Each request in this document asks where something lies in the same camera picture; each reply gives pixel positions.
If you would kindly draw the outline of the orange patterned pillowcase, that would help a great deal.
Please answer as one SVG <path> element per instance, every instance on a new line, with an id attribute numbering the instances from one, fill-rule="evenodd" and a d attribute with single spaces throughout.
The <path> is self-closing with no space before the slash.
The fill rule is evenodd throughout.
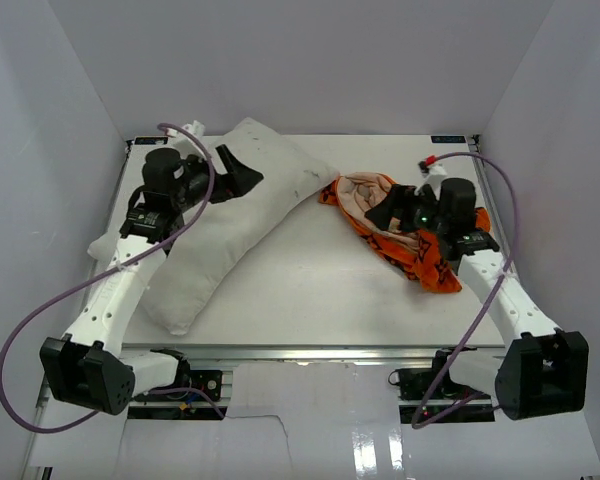
<path id="1" fill-rule="evenodd" d="M 446 178 L 440 187 L 438 212 L 428 230 L 391 233 L 378 230 L 365 213 L 379 204 L 396 183 L 385 174 L 356 172 L 342 175 L 325 187 L 319 202 L 339 208 L 355 233 L 382 259 L 433 293 L 461 290 L 456 278 L 466 256 L 499 246 L 490 233 L 490 217 L 476 205 L 474 184 Z"/>

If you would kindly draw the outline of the white pillow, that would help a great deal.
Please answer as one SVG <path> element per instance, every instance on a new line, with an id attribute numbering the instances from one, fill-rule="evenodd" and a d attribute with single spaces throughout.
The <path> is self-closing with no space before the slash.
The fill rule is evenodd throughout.
<path id="1" fill-rule="evenodd" d="M 222 144 L 264 179 L 243 197 L 207 206 L 148 283 L 140 308 L 173 335 L 189 331 L 245 253 L 339 176 L 325 161 L 249 117 L 214 143 Z"/>

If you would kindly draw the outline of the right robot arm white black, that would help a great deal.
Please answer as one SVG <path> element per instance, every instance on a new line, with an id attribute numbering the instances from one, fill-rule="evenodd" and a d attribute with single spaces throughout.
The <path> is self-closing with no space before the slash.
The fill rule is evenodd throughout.
<path id="1" fill-rule="evenodd" d="M 482 303 L 506 353 L 502 359 L 467 348 L 467 339 L 431 374 L 433 390 L 457 397 L 466 387 L 497 402 L 511 420 L 580 411 L 586 396 L 589 345 L 544 314 L 509 275 L 508 262 L 490 233 L 477 225 L 476 189 L 462 178 L 446 178 L 438 189 L 391 187 L 366 214 L 382 231 L 430 233 L 438 252 Z"/>

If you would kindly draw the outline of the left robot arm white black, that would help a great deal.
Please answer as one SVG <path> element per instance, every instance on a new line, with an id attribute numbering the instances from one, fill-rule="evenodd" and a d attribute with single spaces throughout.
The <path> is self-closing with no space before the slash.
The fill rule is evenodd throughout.
<path id="1" fill-rule="evenodd" d="M 40 359 L 53 397 L 110 415 L 138 395 L 159 389 L 179 399 L 191 387 L 182 354 L 158 349 L 122 357 L 123 337 L 151 277 L 166 261 L 183 215 L 197 205 L 242 197 L 264 178 L 240 162 L 226 145 L 216 149 L 226 171 L 202 157 L 182 157 L 163 146 L 146 154 L 143 183 L 132 194 L 110 275 L 90 294 L 86 307 L 59 338 L 47 338 Z"/>

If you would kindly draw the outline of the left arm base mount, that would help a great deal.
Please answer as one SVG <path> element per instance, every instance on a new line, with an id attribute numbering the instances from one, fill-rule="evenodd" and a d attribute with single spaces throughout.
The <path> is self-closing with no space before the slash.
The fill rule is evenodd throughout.
<path id="1" fill-rule="evenodd" d="M 135 374 L 136 402 L 204 401 L 193 389 L 205 393 L 213 402 L 221 399 L 223 372 L 200 370 L 182 352 L 173 349 L 152 349 L 124 360 Z"/>

